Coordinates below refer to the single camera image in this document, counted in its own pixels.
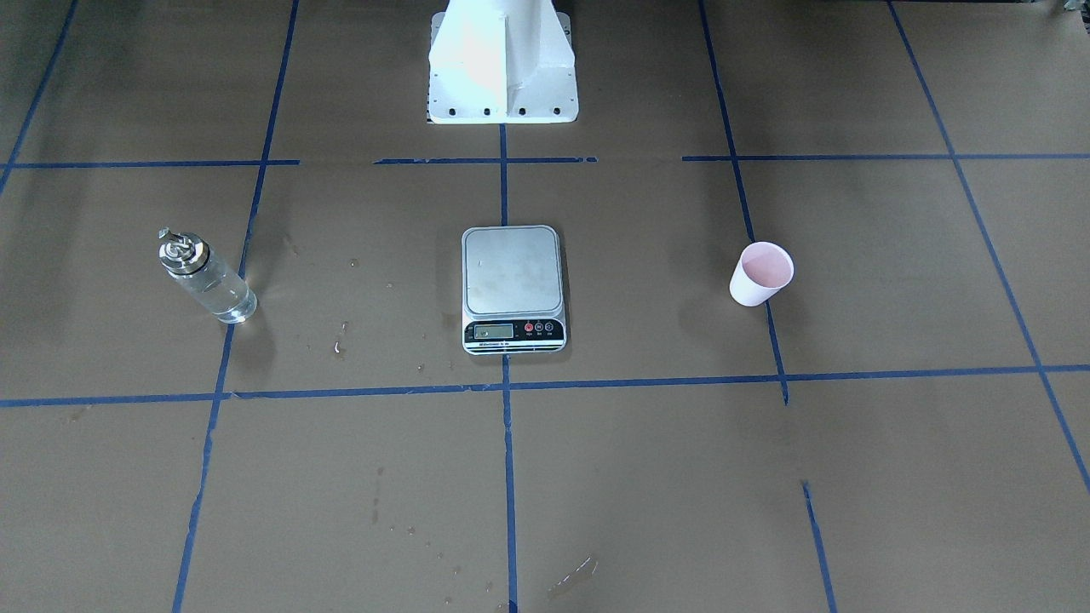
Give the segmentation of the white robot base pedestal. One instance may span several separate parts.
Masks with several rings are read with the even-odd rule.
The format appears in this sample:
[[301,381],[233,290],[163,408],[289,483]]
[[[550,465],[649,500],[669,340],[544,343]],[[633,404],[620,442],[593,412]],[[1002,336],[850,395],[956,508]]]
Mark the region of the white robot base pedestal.
[[553,1],[450,1],[431,19],[435,124],[576,122],[576,44]]

